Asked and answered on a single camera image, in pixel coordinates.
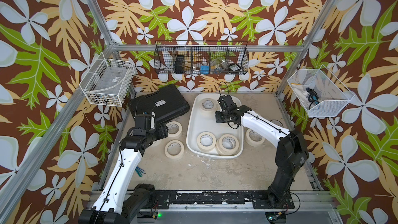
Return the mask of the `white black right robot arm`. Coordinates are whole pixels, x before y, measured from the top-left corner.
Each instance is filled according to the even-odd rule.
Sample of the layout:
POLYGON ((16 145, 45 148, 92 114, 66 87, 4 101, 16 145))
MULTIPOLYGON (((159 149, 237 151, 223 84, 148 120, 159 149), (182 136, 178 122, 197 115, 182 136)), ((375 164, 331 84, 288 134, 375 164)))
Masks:
POLYGON ((230 95, 221 95, 218 103, 221 110, 215 112, 217 123, 249 128, 276 147, 277 172, 267 189, 266 202, 272 208, 279 207, 288 200, 294 178, 309 158, 302 132, 276 125, 245 105, 237 106, 230 95))

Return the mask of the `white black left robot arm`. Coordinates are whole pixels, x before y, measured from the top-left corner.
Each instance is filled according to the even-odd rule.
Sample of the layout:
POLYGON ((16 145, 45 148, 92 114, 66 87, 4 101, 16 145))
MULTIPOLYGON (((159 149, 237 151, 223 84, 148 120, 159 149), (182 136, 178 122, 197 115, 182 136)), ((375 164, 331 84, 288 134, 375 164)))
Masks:
POLYGON ((120 142, 118 165, 91 209, 82 211, 80 224, 129 224, 142 208, 155 205, 155 187, 151 184, 139 184, 128 199, 125 197, 145 150, 168 137, 169 130, 165 124, 156 123, 154 112, 138 114, 134 120, 135 126, 120 142))

